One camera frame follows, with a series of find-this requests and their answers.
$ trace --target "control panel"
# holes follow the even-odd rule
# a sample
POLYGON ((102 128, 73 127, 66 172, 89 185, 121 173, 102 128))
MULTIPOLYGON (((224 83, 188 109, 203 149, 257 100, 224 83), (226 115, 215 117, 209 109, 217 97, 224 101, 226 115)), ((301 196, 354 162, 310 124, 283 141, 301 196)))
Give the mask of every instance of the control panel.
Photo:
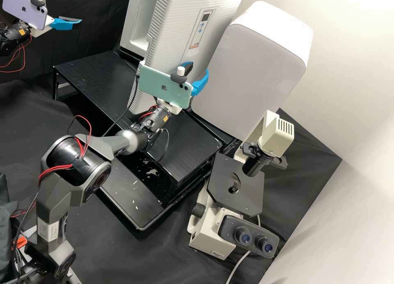
POLYGON ((206 26, 209 22, 209 18, 211 16, 211 14, 212 14, 212 10, 207 10, 207 11, 203 12, 203 14, 200 18, 200 21, 197 24, 197 27, 195 28, 194 36, 193 36, 192 42, 190 43, 189 49, 197 48, 200 45, 202 35, 204 34, 204 31, 205 31, 206 26))

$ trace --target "camera lens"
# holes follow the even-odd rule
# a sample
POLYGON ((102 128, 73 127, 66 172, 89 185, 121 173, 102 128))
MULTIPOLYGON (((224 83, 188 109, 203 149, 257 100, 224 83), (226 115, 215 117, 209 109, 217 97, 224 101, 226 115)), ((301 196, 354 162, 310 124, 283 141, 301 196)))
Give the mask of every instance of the camera lens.
POLYGON ((248 243, 249 241, 250 241, 250 236, 248 234, 242 236, 242 242, 248 243))
POLYGON ((273 249, 273 247, 272 247, 271 244, 267 244, 267 245, 265 245, 265 247, 264 247, 264 250, 265 250, 266 252, 268 252, 268 253, 270 253, 270 252, 272 251, 272 249, 273 249))

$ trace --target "display screen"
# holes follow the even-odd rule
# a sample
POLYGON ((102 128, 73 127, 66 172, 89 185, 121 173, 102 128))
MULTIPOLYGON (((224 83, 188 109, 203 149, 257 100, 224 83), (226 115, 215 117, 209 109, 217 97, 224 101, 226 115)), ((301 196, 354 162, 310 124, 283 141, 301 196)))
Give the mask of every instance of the display screen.
POLYGON ((204 14, 204 15, 202 16, 202 20, 201 20, 201 21, 207 21, 208 18, 209 18, 209 14, 204 14))

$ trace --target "white backdrop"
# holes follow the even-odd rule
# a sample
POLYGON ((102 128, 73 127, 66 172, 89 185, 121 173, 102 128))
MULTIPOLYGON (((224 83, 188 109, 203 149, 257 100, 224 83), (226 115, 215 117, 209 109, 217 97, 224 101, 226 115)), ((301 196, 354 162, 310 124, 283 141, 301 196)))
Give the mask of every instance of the white backdrop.
POLYGON ((263 1, 313 28, 283 109, 344 161, 261 284, 394 283, 394 0, 263 1))

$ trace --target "microscope focus knob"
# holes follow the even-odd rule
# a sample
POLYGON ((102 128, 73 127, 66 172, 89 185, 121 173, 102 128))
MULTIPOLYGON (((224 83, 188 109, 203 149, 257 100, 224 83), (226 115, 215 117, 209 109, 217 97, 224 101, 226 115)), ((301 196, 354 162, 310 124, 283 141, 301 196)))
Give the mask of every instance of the microscope focus knob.
POLYGON ((204 212, 205 212, 205 205, 203 205, 201 203, 194 204, 194 206, 192 208, 192 214, 194 216, 197 216, 198 218, 202 218, 202 216, 204 215, 204 212))

